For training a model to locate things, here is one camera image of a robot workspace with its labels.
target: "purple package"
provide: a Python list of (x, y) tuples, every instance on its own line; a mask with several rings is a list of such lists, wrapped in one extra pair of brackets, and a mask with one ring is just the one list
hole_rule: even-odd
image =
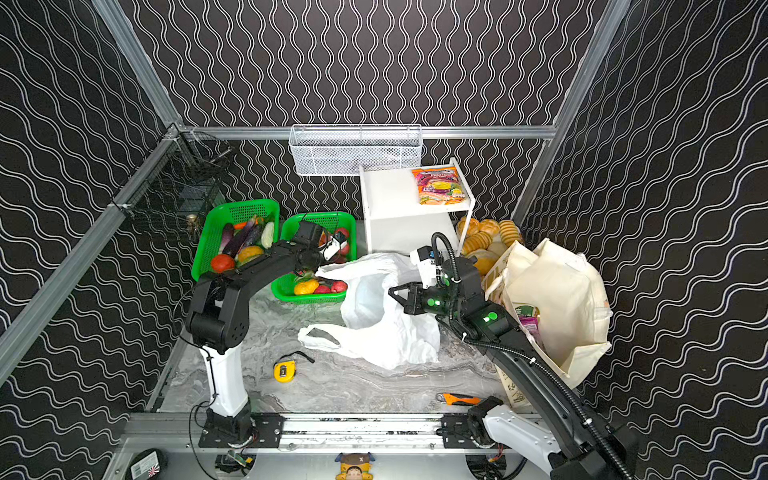
[(547, 350), (544, 348), (544, 343), (541, 341), (541, 334), (538, 331), (538, 319), (535, 316), (521, 316), (519, 318), (523, 328), (531, 334), (539, 348), (546, 352)]

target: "red apple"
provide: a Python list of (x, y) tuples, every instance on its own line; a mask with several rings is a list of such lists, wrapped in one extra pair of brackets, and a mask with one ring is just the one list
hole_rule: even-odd
[(344, 283), (341, 280), (337, 280), (336, 282), (333, 282), (333, 286), (331, 286), (331, 292), (333, 293), (346, 292), (346, 283)]

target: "sticker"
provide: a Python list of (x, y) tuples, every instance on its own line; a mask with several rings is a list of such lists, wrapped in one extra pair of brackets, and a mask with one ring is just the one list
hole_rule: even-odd
[(147, 480), (160, 473), (160, 462), (157, 460), (157, 452), (152, 452), (131, 466), (133, 480)]

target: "black wire mesh basket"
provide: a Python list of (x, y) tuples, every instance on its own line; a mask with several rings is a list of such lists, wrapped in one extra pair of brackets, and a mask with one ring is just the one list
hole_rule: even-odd
[(210, 210), (223, 203), (232, 147), (208, 134), (177, 137), (128, 204), (131, 229), (155, 241), (197, 242)]

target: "white shelf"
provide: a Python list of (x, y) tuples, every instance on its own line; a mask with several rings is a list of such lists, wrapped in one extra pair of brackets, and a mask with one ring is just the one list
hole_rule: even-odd
[[(429, 168), (455, 167), (455, 164), (435, 165)], [(473, 198), (470, 194), (459, 204), (451, 205), (421, 205), (419, 203), (419, 188), (413, 170), (403, 168), (397, 170), (364, 171), (360, 169), (361, 181), (365, 183), (363, 195), (366, 197), (368, 211), (366, 217), (371, 220), (382, 218), (412, 217), (415, 215), (443, 214), (470, 210)], [(462, 189), (468, 193), (463, 176)]]
[(366, 235), (371, 242), (368, 246), (369, 252), (397, 252), (408, 255), (419, 247), (429, 245), (434, 232), (443, 232), (454, 250), (458, 248), (458, 237), (448, 214), (371, 220), (366, 227), (369, 229)]
[(455, 167), (458, 172), (459, 182), (467, 195), (461, 203), (421, 205), (413, 170), (422, 167), (376, 171), (359, 169), (369, 252), (408, 255), (419, 247), (429, 245), (434, 232), (443, 232), (454, 250), (461, 250), (468, 222), (459, 237), (454, 231), (449, 213), (466, 211), (467, 217), (471, 218), (475, 197), (455, 159), (452, 158), (450, 164), (428, 168), (445, 167)]

